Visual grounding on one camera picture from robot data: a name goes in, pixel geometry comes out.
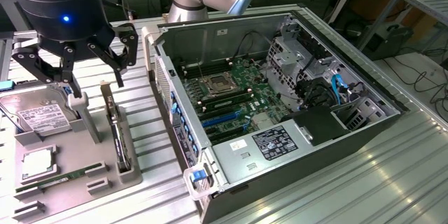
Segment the white sticker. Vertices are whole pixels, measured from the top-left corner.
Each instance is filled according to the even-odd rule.
[[[244,147],[246,147],[246,143],[245,143],[244,139],[237,140],[236,142],[230,143],[232,151],[236,151],[236,150],[238,150]]]
[[[68,126],[66,117],[57,104],[18,111],[18,115],[37,133]]]
[[[217,30],[216,35],[225,35],[226,34],[226,29]]]

